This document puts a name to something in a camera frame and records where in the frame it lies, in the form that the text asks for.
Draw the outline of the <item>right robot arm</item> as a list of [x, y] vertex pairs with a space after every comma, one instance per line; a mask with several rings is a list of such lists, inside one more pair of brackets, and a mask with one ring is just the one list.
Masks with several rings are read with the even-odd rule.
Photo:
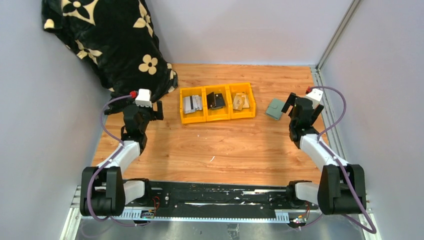
[[350, 164], [335, 153], [319, 136], [313, 124], [323, 110], [322, 94], [308, 93], [304, 97], [290, 93], [282, 112], [290, 122], [289, 137], [306, 153], [321, 172], [319, 184], [309, 180], [290, 181], [286, 199], [300, 206], [304, 202], [318, 205], [325, 215], [360, 214], [366, 206], [365, 172], [359, 164]]

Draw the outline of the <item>green card holder wallet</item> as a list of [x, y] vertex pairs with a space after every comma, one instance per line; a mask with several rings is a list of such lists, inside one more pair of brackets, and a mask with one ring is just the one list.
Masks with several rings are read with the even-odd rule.
[[278, 99], [278, 98], [274, 98], [270, 104], [267, 107], [267, 110], [265, 112], [265, 114], [268, 117], [271, 117], [275, 120], [279, 120], [283, 114], [282, 109], [285, 105], [285, 102]]

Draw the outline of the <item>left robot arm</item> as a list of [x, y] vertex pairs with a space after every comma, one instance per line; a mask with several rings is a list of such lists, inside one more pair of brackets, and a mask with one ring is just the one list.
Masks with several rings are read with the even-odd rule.
[[146, 129], [152, 121], [164, 119], [163, 104], [157, 109], [132, 103], [123, 109], [124, 125], [120, 129], [117, 149], [97, 166], [82, 171], [79, 210], [83, 216], [115, 217], [131, 202], [150, 204], [154, 201], [147, 178], [123, 179], [123, 172], [145, 150]]

